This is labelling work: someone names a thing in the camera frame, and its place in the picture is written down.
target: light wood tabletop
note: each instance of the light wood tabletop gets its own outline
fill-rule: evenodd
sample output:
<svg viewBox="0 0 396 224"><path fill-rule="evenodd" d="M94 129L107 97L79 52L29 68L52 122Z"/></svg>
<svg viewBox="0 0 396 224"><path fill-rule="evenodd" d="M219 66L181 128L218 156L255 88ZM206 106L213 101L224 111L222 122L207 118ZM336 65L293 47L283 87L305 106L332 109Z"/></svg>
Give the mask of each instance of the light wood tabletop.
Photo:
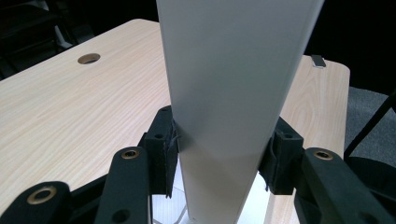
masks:
<svg viewBox="0 0 396 224"><path fill-rule="evenodd" d="M78 58L97 53L95 63ZM305 147L342 155L348 69L304 56L281 117ZM0 82L0 213L25 189L63 181L71 190L108 172L170 105L160 26L129 21ZM266 221L296 222L292 197L271 197Z"/></svg>

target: metal screw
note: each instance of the metal screw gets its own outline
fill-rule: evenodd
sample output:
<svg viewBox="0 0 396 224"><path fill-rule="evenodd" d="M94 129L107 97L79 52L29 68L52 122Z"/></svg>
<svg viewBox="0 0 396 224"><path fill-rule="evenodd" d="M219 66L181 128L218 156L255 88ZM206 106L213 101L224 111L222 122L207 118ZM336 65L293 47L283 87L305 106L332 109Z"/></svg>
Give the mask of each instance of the metal screw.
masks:
<svg viewBox="0 0 396 224"><path fill-rule="evenodd" d="M332 160L332 154L329 154L327 152L324 151L316 151L314 152L314 155L324 161L331 161Z"/></svg>
<svg viewBox="0 0 396 224"><path fill-rule="evenodd" d="M56 194L56 188L53 186L45 186L36 190L27 198L29 204L40 204L49 201Z"/></svg>
<svg viewBox="0 0 396 224"><path fill-rule="evenodd" d="M139 156L139 151L136 151L136 150L133 150L133 149L127 150L127 151L122 152L121 156L125 160L131 160L131 159L134 159L134 158Z"/></svg>

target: black chair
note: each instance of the black chair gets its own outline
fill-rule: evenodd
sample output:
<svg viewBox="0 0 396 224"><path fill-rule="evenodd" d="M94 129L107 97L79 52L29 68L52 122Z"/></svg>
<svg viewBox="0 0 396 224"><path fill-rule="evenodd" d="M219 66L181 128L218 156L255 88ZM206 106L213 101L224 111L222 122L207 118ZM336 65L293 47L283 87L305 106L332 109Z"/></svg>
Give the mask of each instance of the black chair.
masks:
<svg viewBox="0 0 396 224"><path fill-rule="evenodd" d="M155 0L82 0L94 35L100 35L133 19L158 21Z"/></svg>
<svg viewBox="0 0 396 224"><path fill-rule="evenodd" d="M55 54L65 49L58 44L55 26L63 31L72 46L77 44L60 15L24 2L27 1L0 0L0 57L15 72L19 69L12 62L12 56L48 42L52 42Z"/></svg>

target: small metal clip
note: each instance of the small metal clip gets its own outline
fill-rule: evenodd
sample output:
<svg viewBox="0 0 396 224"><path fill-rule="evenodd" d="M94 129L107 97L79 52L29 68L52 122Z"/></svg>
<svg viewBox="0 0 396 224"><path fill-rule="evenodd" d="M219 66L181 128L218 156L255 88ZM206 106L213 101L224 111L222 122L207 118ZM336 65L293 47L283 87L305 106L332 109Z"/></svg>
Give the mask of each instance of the small metal clip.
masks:
<svg viewBox="0 0 396 224"><path fill-rule="evenodd" d="M314 67L316 68L324 68L326 67L326 63L320 55L313 54L311 55L312 61L314 63Z"/></svg>

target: white base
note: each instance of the white base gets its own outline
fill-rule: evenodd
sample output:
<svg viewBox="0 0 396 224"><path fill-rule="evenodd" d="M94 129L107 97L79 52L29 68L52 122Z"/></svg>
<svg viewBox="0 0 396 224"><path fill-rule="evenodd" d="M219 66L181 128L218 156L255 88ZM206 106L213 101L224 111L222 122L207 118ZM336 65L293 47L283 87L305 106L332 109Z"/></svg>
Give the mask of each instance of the white base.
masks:
<svg viewBox="0 0 396 224"><path fill-rule="evenodd" d="M269 196L270 192L265 191L264 180L257 174L238 223L264 223ZM172 199L166 199L163 195L153 195L152 209L154 224L196 224L189 219L179 163L175 174Z"/></svg>

